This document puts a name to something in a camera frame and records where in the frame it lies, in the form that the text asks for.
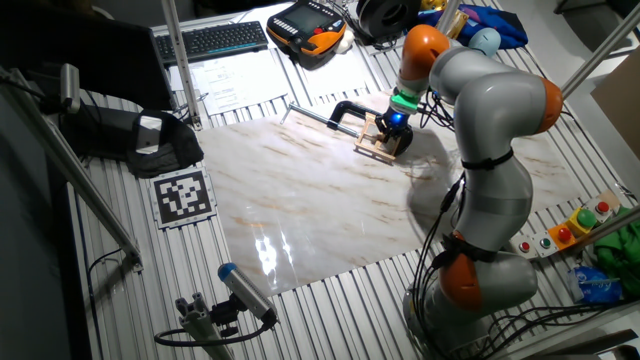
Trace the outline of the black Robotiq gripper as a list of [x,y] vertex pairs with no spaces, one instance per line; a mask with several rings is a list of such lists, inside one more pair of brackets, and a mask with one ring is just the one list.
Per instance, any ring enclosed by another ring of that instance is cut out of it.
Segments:
[[377,140],[382,143],[387,143],[390,134],[397,134],[395,137],[395,149],[407,149],[410,145],[410,132],[412,131],[409,125],[409,119],[409,114],[389,108],[382,115],[382,118],[376,118],[374,120],[379,131]]

